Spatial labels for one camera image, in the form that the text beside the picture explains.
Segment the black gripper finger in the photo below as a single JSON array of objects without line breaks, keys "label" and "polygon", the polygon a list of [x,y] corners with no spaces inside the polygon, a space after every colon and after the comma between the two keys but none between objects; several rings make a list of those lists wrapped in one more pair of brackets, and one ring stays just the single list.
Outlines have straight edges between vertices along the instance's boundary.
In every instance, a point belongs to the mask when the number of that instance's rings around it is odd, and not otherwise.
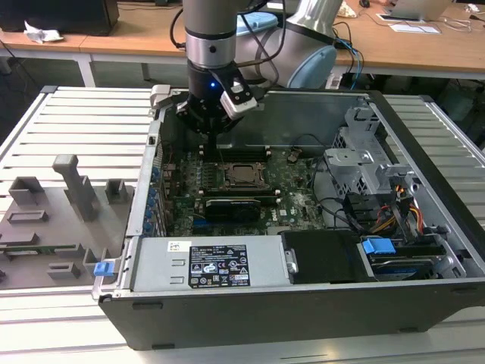
[{"label": "black gripper finger", "polygon": [[205,143],[199,154],[206,162],[212,159],[212,113],[204,99],[187,99],[177,105],[176,116],[192,132],[202,135]]},{"label": "black gripper finger", "polygon": [[215,118],[211,122],[211,159],[213,161],[221,158],[221,153],[217,147],[217,138],[220,134],[229,133],[243,118],[237,118],[235,120],[230,119],[228,116],[224,118]]}]

